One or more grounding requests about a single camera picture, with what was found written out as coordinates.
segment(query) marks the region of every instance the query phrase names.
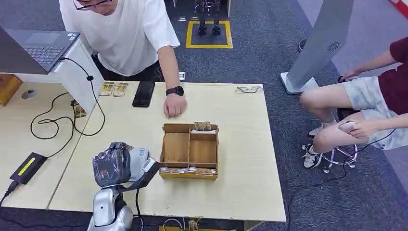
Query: white t-shirt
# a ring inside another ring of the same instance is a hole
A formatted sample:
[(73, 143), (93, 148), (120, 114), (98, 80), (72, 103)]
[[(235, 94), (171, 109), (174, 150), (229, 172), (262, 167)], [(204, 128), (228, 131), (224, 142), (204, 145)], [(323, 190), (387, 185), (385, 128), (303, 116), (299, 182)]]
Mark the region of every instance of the white t-shirt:
[(80, 32), (89, 53), (98, 52), (106, 69), (123, 76), (154, 64), (161, 47), (180, 45), (164, 0), (118, 0), (109, 16), (78, 11), (72, 0), (59, 1), (65, 29)]

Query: hand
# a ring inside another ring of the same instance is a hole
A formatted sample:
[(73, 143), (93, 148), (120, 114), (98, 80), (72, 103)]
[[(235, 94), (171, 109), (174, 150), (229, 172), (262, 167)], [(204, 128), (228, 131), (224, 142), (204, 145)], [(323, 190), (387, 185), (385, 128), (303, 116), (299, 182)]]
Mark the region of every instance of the hand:
[(359, 72), (359, 71), (357, 71), (357, 70), (349, 71), (349, 72), (345, 73), (345, 74), (343, 75), (343, 77), (341, 77), (340, 81), (346, 80), (346, 79), (351, 78), (351, 77), (354, 77), (354, 76), (358, 76), (358, 75), (360, 75), (360, 74), (361, 74), (361, 72)]
[(370, 135), (379, 131), (375, 120), (364, 120), (353, 126), (353, 129), (348, 134), (354, 136), (357, 139), (368, 139)]
[(164, 104), (164, 113), (167, 118), (179, 116), (186, 109), (186, 97), (177, 94), (169, 94)]

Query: laptop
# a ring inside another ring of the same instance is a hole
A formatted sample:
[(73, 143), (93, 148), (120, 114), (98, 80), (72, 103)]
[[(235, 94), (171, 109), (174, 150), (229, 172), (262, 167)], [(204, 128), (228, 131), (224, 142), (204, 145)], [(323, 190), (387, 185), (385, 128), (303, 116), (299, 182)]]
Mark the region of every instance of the laptop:
[(79, 32), (6, 30), (0, 26), (0, 73), (47, 75), (78, 37)]

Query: speaker grille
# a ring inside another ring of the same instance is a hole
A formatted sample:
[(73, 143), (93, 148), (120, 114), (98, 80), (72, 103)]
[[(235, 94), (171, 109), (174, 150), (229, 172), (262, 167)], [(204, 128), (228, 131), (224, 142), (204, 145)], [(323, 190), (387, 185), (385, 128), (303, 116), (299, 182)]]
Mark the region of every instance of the speaker grille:
[(336, 42), (331, 43), (327, 47), (327, 51), (328, 52), (333, 52), (333, 51), (337, 50), (339, 47), (340, 47), (340, 43), (336, 41)]

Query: light wooden tabletop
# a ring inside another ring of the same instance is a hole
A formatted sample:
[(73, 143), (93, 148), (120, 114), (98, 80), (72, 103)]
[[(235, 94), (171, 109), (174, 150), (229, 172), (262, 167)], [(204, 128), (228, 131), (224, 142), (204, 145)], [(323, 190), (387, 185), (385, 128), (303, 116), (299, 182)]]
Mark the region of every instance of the light wooden tabletop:
[[(138, 86), (124, 97), (101, 96), (106, 114), (102, 132), (82, 137), (50, 204), (50, 209), (92, 211), (100, 189), (92, 157), (113, 141), (147, 148), (156, 160), (162, 149), (164, 123), (210, 121), (219, 126), (219, 174), (216, 181), (162, 179), (157, 174), (139, 194), (142, 214), (218, 219), (285, 221), (281, 187), (263, 92), (236, 93), (236, 84), (185, 83), (186, 112), (166, 119), (164, 83), (156, 83), (149, 108), (134, 108)], [(95, 108), (85, 128), (96, 131), (102, 114)], [(124, 194), (135, 212), (135, 191)]]
[[(28, 89), (36, 90), (36, 94), (33, 98), (24, 100), (21, 96)], [(6, 107), (0, 106), (1, 193), (7, 190), (12, 182), (9, 177), (31, 152), (50, 156), (70, 138), (72, 124), (68, 119), (58, 121), (60, 131), (54, 139), (39, 140), (30, 132), (32, 119), (40, 113), (48, 111), (51, 108), (53, 98), (64, 92), (66, 90), (61, 84), (23, 84)], [(69, 94), (61, 96), (55, 101), (54, 109), (39, 119), (56, 119), (61, 116), (74, 118), (70, 105), (72, 99)], [(88, 117), (77, 120), (79, 130), (84, 129)], [(33, 131), (40, 137), (49, 137), (55, 133), (56, 127), (53, 124), (38, 125), (35, 123)], [(7, 197), (3, 206), (47, 208), (78, 143), (79, 136), (78, 133), (74, 133), (71, 142), (59, 154), (46, 161), (27, 185), (20, 185)]]

